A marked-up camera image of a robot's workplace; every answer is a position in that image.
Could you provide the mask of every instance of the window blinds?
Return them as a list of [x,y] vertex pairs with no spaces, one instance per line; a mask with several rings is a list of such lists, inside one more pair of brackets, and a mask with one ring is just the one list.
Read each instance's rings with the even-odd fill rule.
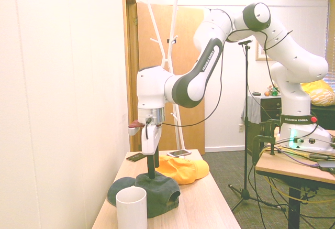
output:
[[335,0],[329,0],[328,5],[326,60],[328,62],[328,73],[324,81],[335,90]]

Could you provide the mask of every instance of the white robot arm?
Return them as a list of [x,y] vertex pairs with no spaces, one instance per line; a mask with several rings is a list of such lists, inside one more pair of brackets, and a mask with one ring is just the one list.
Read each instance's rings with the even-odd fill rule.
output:
[[328,65],[324,58],[313,55],[300,47],[283,25],[271,17],[269,8],[263,3],[248,5],[234,16],[214,9],[200,24],[194,35],[194,44],[200,56],[191,71],[184,75],[173,75],[161,66],[144,68],[138,72],[138,122],[142,130],[142,152],[153,155],[161,136],[161,124],[165,121],[166,102],[183,107],[195,107],[204,97],[207,82],[222,53],[225,41],[237,42],[254,35],[273,60],[271,75],[282,95],[281,138],[303,137],[296,148],[310,150],[332,150],[327,143],[309,138],[331,141],[323,128],[312,123],[310,98],[302,90],[301,82],[322,79]]
[[271,67],[271,76],[277,83],[282,97],[281,138],[300,137],[289,139],[283,145],[310,151],[333,151],[327,143],[331,141],[331,136],[315,123],[316,119],[310,114],[310,97],[300,85],[303,82],[321,80],[328,71],[327,61],[299,46],[276,18],[270,16],[269,26],[262,31],[255,31],[255,24],[249,23],[249,19],[253,22],[265,21],[264,4],[247,6],[235,19],[234,25],[237,30],[250,29],[253,32],[237,31],[227,40],[235,42],[252,34],[269,57],[277,61]]

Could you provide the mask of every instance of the green cap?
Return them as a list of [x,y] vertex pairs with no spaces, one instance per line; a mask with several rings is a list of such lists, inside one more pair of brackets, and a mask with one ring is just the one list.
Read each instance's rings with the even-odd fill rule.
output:
[[107,200],[116,206],[116,194],[127,187],[137,186],[147,192],[148,218],[164,214],[179,205],[180,189],[178,183],[172,178],[155,172],[155,179],[150,179],[147,173],[139,174],[136,179],[130,177],[120,178],[108,190]]

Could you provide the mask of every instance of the red object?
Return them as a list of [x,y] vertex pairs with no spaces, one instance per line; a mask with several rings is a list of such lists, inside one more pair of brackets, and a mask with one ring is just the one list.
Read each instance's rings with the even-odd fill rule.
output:
[[311,119],[312,123],[316,123],[318,121],[318,118],[316,118],[315,116],[313,116]]
[[145,125],[143,123],[139,123],[138,120],[135,120],[128,126],[128,128],[139,128],[144,126]]

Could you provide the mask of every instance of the picture frame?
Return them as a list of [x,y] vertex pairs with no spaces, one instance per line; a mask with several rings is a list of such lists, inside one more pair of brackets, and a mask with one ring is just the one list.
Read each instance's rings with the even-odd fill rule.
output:
[[[261,45],[258,43],[257,40],[256,40],[256,60],[261,60],[261,61],[266,60],[265,51],[263,50],[263,48],[261,47]],[[267,60],[273,61],[273,59],[271,59],[269,56],[267,57]]]

